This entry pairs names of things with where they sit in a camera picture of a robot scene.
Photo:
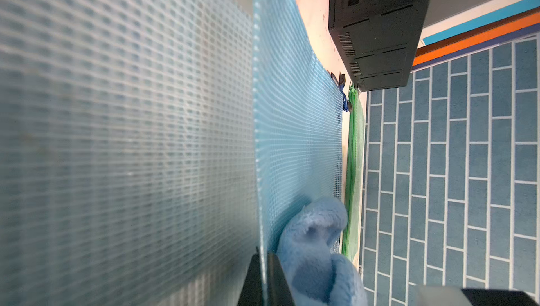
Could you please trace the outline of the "green mesh document bag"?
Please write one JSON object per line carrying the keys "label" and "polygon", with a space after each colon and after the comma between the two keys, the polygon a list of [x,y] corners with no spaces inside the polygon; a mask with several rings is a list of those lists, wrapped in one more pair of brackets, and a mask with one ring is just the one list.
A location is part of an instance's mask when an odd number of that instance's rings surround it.
{"label": "green mesh document bag", "polygon": [[345,207],[347,208],[348,224],[343,231],[342,254],[358,268],[364,176],[365,117],[359,91],[353,86],[349,89],[347,104],[350,114],[345,182]]}

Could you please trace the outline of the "clear grey document bag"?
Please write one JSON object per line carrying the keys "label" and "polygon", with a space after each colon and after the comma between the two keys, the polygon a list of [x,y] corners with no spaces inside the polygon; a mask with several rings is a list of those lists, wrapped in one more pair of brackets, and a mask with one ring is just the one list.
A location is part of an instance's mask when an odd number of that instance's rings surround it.
{"label": "clear grey document bag", "polygon": [[1,0],[1,304],[239,301],[252,25],[237,0]]}

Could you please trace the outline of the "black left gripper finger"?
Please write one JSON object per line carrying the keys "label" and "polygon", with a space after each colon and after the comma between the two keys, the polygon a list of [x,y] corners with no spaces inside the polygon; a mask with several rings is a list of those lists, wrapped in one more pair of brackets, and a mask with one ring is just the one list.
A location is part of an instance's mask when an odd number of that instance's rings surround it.
{"label": "black left gripper finger", "polygon": [[295,305],[278,256],[259,248],[250,260],[237,305]]}

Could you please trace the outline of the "light blue cleaning cloth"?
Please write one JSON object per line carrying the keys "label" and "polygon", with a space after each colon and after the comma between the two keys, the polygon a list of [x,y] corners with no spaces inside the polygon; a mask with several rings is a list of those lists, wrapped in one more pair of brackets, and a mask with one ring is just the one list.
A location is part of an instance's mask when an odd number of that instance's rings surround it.
{"label": "light blue cleaning cloth", "polygon": [[305,206],[285,226],[277,256],[296,305],[367,305],[353,263],[331,250],[347,226],[347,210],[337,198]]}

